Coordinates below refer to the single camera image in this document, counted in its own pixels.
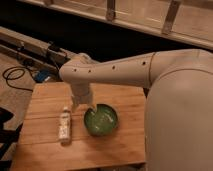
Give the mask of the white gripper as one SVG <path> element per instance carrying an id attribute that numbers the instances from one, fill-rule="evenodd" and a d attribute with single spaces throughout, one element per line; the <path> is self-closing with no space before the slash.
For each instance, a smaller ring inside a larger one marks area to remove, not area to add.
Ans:
<path id="1" fill-rule="evenodd" d="M 93 92 L 89 83 L 72 84 L 72 110 L 76 110 L 79 104 L 88 104 L 89 108 L 97 111 L 97 104 L 93 103 Z"/>

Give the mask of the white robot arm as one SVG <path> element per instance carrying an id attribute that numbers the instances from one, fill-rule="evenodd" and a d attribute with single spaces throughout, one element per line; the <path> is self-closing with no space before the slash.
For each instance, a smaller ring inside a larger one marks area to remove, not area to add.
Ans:
<path id="1" fill-rule="evenodd" d="M 62 65 L 76 106 L 92 83 L 149 90 L 144 132 L 147 171 L 213 171 L 213 52 L 183 49 L 96 62 L 79 53 Z"/>

